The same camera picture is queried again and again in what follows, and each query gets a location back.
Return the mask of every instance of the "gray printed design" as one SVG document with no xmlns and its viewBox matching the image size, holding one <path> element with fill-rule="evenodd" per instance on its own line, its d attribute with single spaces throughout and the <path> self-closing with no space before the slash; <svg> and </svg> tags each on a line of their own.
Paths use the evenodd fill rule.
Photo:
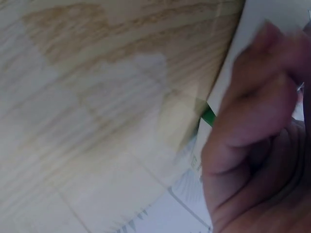
<svg viewBox="0 0 311 233">
<path fill-rule="evenodd" d="M 195 137 L 179 152 L 176 159 L 189 156 L 194 143 Z M 158 233 L 159 231 L 212 233 L 202 182 L 192 170 L 187 171 L 158 201 L 115 233 Z"/>
<path fill-rule="evenodd" d="M 137 221 L 138 219 L 144 220 L 146 216 L 148 216 L 148 213 L 146 210 L 143 210 L 141 213 L 137 215 L 137 217 L 134 220 L 129 221 L 128 224 L 124 225 L 121 229 L 117 230 L 116 233 L 129 233 L 128 228 L 131 228 L 132 231 L 137 232 L 135 221 Z"/>
</svg>

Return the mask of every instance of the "light wood surface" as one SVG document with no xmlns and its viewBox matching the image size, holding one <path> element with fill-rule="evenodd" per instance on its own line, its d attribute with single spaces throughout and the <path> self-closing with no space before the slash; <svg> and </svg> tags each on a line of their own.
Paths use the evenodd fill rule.
<svg viewBox="0 0 311 233">
<path fill-rule="evenodd" d="M 243 0 L 0 0 L 0 232 L 111 233 L 184 147 Z"/>
</svg>

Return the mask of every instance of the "green tab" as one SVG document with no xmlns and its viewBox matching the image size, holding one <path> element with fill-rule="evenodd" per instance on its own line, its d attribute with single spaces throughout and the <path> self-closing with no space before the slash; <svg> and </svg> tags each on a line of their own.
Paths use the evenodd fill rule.
<svg viewBox="0 0 311 233">
<path fill-rule="evenodd" d="M 208 108 L 202 115 L 202 119 L 209 124 L 210 126 L 213 126 L 213 123 L 216 119 L 216 116 L 211 108 Z"/>
</svg>

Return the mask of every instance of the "hand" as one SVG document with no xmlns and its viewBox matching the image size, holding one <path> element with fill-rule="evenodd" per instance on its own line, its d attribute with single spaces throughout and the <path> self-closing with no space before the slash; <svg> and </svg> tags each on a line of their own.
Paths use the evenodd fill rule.
<svg viewBox="0 0 311 233">
<path fill-rule="evenodd" d="M 292 119 L 302 82 L 307 130 Z M 202 151 L 215 233 L 311 232 L 310 88 L 309 37 L 265 23 L 234 64 Z"/>
</svg>

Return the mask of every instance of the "fingernail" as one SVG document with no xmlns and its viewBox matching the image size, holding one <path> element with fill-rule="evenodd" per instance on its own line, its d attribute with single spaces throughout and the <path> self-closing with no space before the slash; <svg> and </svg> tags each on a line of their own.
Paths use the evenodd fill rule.
<svg viewBox="0 0 311 233">
<path fill-rule="evenodd" d="M 255 39 L 257 38 L 264 38 L 267 35 L 267 26 L 268 26 L 268 21 L 265 21 L 262 27 L 259 29 L 257 35 L 255 36 Z"/>
</svg>

